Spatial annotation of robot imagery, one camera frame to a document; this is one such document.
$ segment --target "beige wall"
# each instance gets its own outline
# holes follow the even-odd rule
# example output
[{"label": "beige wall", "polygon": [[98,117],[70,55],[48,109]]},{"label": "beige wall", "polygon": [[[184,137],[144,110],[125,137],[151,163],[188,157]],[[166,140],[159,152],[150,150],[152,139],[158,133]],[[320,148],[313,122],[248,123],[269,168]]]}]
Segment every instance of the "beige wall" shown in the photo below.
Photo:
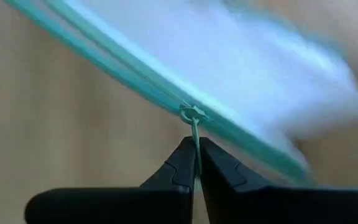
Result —
[{"label": "beige wall", "polygon": [[[346,45],[358,79],[358,1],[260,2]],[[0,2],[0,223],[52,187],[139,185],[189,133]],[[358,127],[302,150],[321,183],[358,185]]]}]

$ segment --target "wooden background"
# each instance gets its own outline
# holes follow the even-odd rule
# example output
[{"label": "wooden background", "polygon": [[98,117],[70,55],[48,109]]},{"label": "wooden background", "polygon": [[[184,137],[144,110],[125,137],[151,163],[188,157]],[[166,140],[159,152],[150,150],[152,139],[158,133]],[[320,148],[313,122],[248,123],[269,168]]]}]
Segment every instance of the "wooden background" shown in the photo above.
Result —
[{"label": "wooden background", "polygon": [[[254,2],[345,46],[358,80],[358,0]],[[0,223],[23,223],[26,201],[50,188],[139,185],[189,134],[0,1]],[[319,183],[358,185],[358,125],[301,150]]]}]

